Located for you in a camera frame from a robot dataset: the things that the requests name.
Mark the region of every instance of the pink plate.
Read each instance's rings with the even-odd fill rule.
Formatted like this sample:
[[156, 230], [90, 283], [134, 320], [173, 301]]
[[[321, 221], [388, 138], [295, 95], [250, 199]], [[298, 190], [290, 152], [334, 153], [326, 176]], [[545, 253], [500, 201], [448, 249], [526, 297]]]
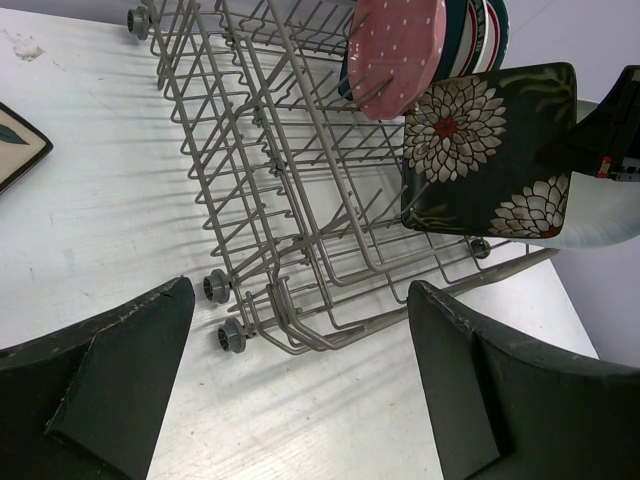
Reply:
[[425, 92], [442, 54], [445, 8], [444, 0], [358, 0], [349, 83], [367, 118], [396, 118]]

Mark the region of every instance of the square plate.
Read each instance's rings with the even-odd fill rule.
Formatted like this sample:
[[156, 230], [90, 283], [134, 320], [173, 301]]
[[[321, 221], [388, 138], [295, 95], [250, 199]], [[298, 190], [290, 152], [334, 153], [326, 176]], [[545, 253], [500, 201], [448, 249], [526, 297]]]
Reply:
[[432, 84], [406, 116], [403, 224], [549, 238], [564, 224], [570, 172], [536, 153], [576, 121], [573, 67], [554, 63]]
[[0, 193], [52, 149], [47, 137], [0, 103]]

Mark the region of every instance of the red flower center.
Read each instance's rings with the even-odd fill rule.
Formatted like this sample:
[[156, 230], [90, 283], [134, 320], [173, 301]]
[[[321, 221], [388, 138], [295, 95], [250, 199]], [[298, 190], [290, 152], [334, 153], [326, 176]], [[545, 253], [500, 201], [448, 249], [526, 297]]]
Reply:
[[542, 238], [551, 238], [551, 237], [555, 237], [558, 233], [560, 233], [560, 229], [558, 227], [554, 227], [553, 225], [551, 225], [549, 227], [549, 230], [547, 230], [546, 232], [542, 232], [540, 236]]
[[440, 138], [451, 138], [458, 131], [458, 122], [453, 117], [441, 118], [435, 127]]

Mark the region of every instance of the wire dish rack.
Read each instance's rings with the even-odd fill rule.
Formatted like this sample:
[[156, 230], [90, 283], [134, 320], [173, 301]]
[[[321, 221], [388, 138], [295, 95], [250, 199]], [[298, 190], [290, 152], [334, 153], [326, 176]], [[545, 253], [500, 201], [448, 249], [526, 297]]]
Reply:
[[152, 36], [224, 263], [205, 293], [235, 300], [223, 348], [259, 334], [293, 355], [337, 350], [406, 319], [414, 279], [458, 295], [556, 252], [404, 228], [404, 120], [369, 121], [338, 94], [355, 3], [236, 3], [143, 0], [128, 17]]

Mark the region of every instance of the rack wheel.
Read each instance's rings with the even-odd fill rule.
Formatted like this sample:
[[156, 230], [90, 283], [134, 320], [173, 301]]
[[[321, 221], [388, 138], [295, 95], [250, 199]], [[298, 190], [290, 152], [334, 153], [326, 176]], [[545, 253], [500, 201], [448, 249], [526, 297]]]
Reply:
[[214, 303], [227, 303], [231, 298], [229, 280], [220, 269], [213, 270], [211, 275], [204, 277], [202, 287], [207, 299]]
[[484, 260], [491, 253], [491, 245], [484, 238], [471, 240], [471, 252], [478, 260]]
[[244, 329], [235, 318], [229, 318], [218, 328], [218, 342], [225, 352], [242, 353], [247, 346]]
[[149, 36], [149, 11], [140, 5], [131, 9], [127, 13], [127, 28], [131, 35], [138, 37], [138, 40], [146, 40]]

